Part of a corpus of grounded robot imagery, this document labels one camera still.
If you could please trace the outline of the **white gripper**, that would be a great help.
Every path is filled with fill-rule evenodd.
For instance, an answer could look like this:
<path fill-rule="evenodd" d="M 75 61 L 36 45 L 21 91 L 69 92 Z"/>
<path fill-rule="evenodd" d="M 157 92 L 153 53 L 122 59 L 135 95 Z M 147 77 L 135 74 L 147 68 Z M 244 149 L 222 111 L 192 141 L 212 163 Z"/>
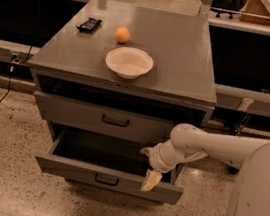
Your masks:
<path fill-rule="evenodd" d="M 146 178 L 140 186 L 141 191 L 149 192 L 161 181 L 161 173 L 169 172 L 176 167 L 177 159 L 173 147 L 163 143 L 152 148 L 141 148 L 140 153 L 149 157 L 149 163 L 154 169 L 147 170 Z"/>

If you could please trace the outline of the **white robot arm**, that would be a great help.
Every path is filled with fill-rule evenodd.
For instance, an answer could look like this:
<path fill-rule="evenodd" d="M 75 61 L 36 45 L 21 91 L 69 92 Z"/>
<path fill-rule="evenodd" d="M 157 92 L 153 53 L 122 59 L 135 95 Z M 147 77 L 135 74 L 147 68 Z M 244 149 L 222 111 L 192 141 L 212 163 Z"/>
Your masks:
<path fill-rule="evenodd" d="M 270 139 L 211 134 L 182 123 L 172 129 L 169 140 L 141 152 L 151 166 L 143 191 L 156 187 L 161 175 L 178 164 L 209 156 L 239 171 L 226 216 L 270 216 Z"/>

